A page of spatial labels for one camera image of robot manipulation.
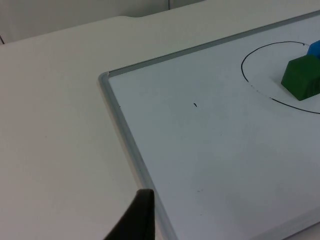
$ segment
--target white table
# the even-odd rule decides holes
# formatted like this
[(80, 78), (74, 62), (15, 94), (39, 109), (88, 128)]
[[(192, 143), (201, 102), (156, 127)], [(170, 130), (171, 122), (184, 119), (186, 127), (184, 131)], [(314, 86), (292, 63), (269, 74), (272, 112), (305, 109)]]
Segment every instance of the white table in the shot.
[[(139, 181), (99, 74), (319, 9), (206, 1), (1, 45), (1, 237), (100, 240), (131, 202)], [(292, 239), (319, 237), (315, 227)]]

